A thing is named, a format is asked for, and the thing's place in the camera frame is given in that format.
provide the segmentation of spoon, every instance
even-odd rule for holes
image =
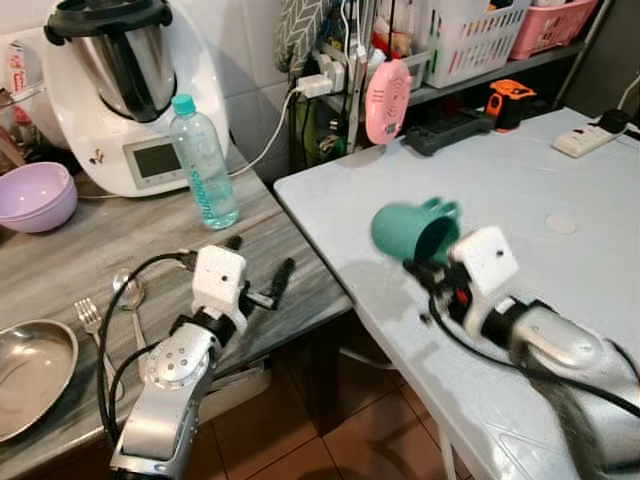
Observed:
[[[126,268],[121,268],[116,273],[115,278],[113,279],[113,291],[117,292],[120,287],[127,281],[129,278],[129,270]],[[147,346],[147,342],[144,339],[144,334],[142,333],[142,327],[140,326],[140,319],[138,318],[138,307],[142,303],[144,299],[144,289],[142,288],[142,284],[138,282],[137,279],[133,279],[124,292],[122,292],[122,296],[118,301],[118,307],[128,312],[131,312],[131,320],[133,322],[133,331],[136,336],[136,347],[138,350]],[[147,377],[147,361],[149,359],[149,354],[145,353],[138,357],[138,375],[140,379],[144,382]]]

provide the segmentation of blue bottle cap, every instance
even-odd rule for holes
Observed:
[[[189,115],[196,111],[196,105],[193,103],[193,98],[191,95],[187,95],[186,93],[179,93],[173,97],[171,99],[171,104],[173,105],[173,111],[176,112],[176,115]]]

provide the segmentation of appliance lid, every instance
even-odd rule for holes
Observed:
[[[56,6],[44,27],[47,39],[122,34],[150,25],[169,26],[173,20],[167,0],[65,0]]]

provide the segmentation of white table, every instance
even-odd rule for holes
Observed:
[[[565,109],[432,158],[396,140],[276,183],[367,330],[476,479],[577,474],[553,411],[523,377],[482,363],[418,320],[426,294],[376,250],[370,222],[390,202],[420,204],[435,195],[457,200],[463,231],[498,225],[505,232],[520,265],[514,288],[521,298],[543,299],[639,358],[639,145],[620,137],[580,159],[550,147],[586,120]],[[561,215],[577,230],[551,230],[549,215]]]

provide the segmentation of green mug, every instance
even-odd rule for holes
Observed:
[[[373,217],[371,236],[382,252],[397,258],[448,264],[447,250],[458,238],[460,207],[431,198],[420,206],[391,204]]]

